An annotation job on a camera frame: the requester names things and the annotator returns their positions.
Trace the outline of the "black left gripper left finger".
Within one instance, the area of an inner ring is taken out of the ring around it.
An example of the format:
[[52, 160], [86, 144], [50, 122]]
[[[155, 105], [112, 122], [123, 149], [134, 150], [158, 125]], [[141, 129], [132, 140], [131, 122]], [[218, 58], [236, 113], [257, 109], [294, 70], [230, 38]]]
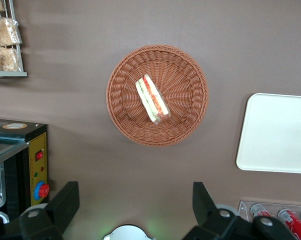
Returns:
[[79, 183], [69, 181], [43, 208], [31, 208], [19, 217], [24, 240], [62, 240], [80, 207]]

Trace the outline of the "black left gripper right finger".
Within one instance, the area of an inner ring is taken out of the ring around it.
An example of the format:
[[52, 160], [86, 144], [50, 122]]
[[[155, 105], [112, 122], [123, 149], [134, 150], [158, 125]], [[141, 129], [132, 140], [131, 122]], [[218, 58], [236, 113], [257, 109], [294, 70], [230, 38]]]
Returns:
[[192, 209], [197, 221], [184, 240], [251, 240], [252, 225], [231, 210], [217, 208], [202, 182], [193, 183]]

